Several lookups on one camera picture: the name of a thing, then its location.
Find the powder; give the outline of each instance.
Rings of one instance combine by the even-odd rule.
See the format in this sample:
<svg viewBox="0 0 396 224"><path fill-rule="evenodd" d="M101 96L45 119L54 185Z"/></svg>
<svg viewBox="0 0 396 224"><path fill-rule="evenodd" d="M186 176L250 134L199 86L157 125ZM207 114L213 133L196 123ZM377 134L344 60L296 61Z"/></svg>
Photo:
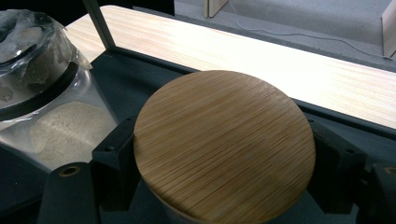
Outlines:
<svg viewBox="0 0 396 224"><path fill-rule="evenodd" d="M37 161L53 170L74 161L90 161L92 151L116 126L104 109L73 102L40 118L30 136Z"/></svg>

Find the black machine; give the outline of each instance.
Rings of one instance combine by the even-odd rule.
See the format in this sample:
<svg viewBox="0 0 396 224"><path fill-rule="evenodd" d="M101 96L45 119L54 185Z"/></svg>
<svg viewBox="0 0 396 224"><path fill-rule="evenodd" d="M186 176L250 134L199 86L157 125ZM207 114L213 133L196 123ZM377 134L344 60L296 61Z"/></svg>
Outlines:
<svg viewBox="0 0 396 224"><path fill-rule="evenodd" d="M92 152L90 163L70 163L49 175L1 148L0 223L172 223L140 180L134 123L152 93L194 70L117 47L96 0L83 3L106 47L92 73L124 121ZM163 5L154 9L174 14L173 1ZM396 223L396 131L295 103L314 133L315 172L309 194L270 223Z"/></svg>

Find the plastic wrap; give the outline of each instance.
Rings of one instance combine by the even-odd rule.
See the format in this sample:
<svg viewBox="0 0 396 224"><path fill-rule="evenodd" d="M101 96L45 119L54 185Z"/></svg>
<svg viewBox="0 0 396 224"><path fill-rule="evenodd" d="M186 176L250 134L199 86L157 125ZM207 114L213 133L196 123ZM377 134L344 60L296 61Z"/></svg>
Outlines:
<svg viewBox="0 0 396 224"><path fill-rule="evenodd" d="M44 13L0 11L0 108L24 102L53 84L70 62L90 63Z"/></svg>

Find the round wooden lid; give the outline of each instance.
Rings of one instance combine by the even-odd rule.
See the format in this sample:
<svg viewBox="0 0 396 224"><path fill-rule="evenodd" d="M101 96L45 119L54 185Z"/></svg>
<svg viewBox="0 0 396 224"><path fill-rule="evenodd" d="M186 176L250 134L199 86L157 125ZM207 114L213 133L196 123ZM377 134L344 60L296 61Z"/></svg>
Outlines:
<svg viewBox="0 0 396 224"><path fill-rule="evenodd" d="M303 194L315 143L300 108L248 75L198 72L156 91L134 127L139 171L157 197L204 223L261 223Z"/></svg>

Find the light wood panel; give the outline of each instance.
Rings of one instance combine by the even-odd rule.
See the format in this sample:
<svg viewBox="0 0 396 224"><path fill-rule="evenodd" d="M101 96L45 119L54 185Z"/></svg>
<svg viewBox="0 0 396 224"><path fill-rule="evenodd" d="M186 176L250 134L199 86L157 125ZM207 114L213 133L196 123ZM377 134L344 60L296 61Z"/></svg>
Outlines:
<svg viewBox="0 0 396 224"><path fill-rule="evenodd" d="M102 7L118 46L198 70L261 78L288 96L396 129L396 74L121 7ZM93 60L103 48L88 16L67 26Z"/></svg>
<svg viewBox="0 0 396 224"><path fill-rule="evenodd" d="M303 112L256 78L205 71L156 91L139 113L134 154L153 192L204 223L263 223L291 207L315 165Z"/></svg>

